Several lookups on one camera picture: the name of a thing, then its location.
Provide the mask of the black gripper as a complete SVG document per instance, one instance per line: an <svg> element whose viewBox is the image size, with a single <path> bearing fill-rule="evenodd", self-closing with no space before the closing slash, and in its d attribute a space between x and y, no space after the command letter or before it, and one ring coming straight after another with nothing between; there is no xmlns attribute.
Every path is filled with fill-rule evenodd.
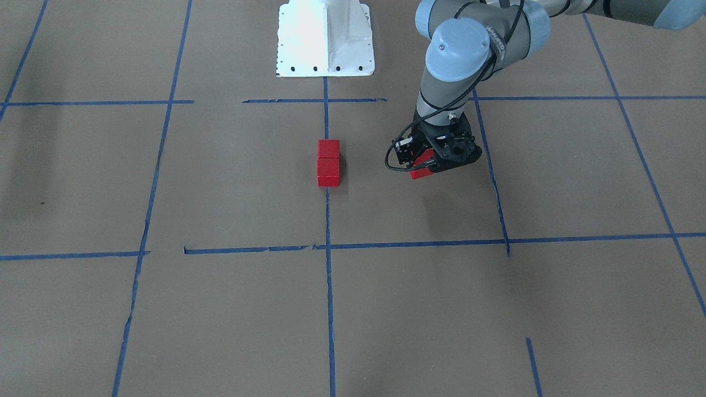
<svg viewBox="0 0 706 397"><path fill-rule="evenodd" d="M431 163L434 173L459 168L478 161L483 150L475 142L466 114L452 114L449 123L437 126L426 120L411 126L411 133L393 140L399 166L393 170L409 173L413 165Z"/></svg>

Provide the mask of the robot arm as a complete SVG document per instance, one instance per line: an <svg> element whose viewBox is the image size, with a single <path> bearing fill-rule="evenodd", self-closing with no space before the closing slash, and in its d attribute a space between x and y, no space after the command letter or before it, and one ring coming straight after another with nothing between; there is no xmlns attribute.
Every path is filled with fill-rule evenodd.
<svg viewBox="0 0 706 397"><path fill-rule="evenodd" d="M423 1L415 15L429 39L411 123L392 141L399 173L434 174L482 156L464 113L479 83L542 48L550 20L593 14L618 21L681 30L704 15L703 1Z"/></svg>

